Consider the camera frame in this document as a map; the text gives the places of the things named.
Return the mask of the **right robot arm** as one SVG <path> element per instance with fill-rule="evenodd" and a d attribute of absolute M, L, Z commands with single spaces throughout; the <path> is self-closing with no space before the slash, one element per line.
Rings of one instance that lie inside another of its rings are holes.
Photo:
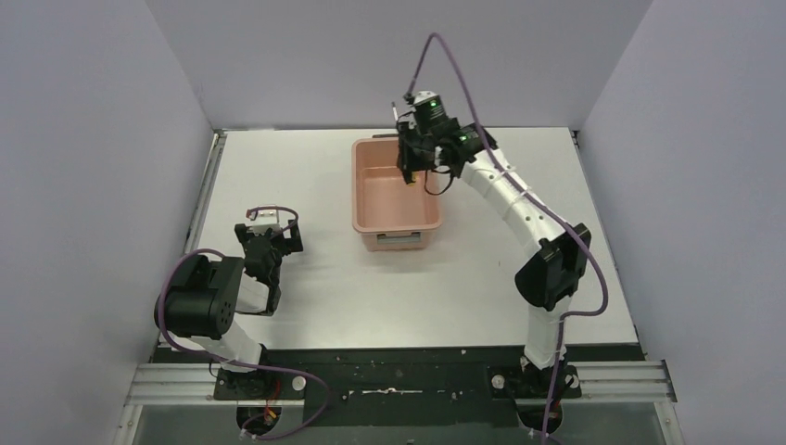
<path fill-rule="evenodd" d="M 521 375 L 507 383 L 523 397 L 560 396 L 566 385 L 577 382 L 566 374 L 559 330 L 586 272 L 589 229 L 580 223 L 566 230 L 550 216 L 493 136 L 476 123 L 462 125 L 449 117 L 440 95 L 420 91 L 403 98 L 408 110 L 396 123 L 403 180 L 413 183 L 418 172 L 461 179 L 490 204 L 523 247 L 526 262 L 514 284 L 529 306 L 526 342 Z"/>

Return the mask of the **black yellow screwdriver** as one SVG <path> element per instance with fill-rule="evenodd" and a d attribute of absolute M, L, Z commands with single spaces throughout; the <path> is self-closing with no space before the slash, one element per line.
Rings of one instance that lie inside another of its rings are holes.
<path fill-rule="evenodd" d="M 400 114 L 395 101 L 391 102 L 391 107 L 398 137 L 397 167 L 405 184 L 414 184 L 416 182 L 416 169 L 411 166 L 411 163 L 412 159 L 416 157 L 414 147 L 420 142 L 420 134 L 414 121 L 405 120 L 406 116 L 412 114 L 411 112 Z"/>

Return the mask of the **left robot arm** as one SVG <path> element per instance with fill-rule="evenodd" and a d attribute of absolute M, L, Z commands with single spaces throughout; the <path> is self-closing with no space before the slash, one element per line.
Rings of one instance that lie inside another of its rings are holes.
<path fill-rule="evenodd" d="M 267 370 L 266 347 L 235 321 L 239 313 L 271 316 L 278 308 L 284 257 L 302 251 L 298 223 L 276 220 L 234 227 L 240 257 L 212 261 L 196 254 L 177 267 L 163 306 L 154 310 L 157 326 L 188 338 L 220 365 L 218 399 L 260 400 L 274 394 L 280 376 Z"/>

